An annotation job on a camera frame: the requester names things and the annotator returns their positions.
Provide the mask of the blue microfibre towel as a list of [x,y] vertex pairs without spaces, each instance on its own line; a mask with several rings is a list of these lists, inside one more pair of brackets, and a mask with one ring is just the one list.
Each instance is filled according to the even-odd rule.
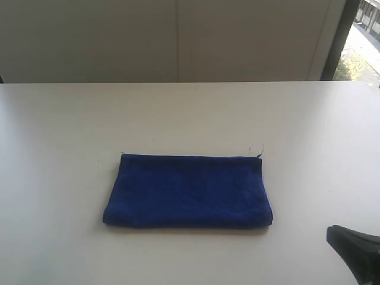
[[136,229],[268,227],[262,158],[124,153],[102,221]]

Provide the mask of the dark window frame post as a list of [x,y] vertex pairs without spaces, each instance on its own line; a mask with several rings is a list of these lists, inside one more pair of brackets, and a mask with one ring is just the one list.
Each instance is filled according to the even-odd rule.
[[343,11],[328,53],[324,69],[322,71],[321,81],[332,81],[337,69],[341,53],[349,35],[351,26],[359,8],[359,0],[347,0],[344,3]]

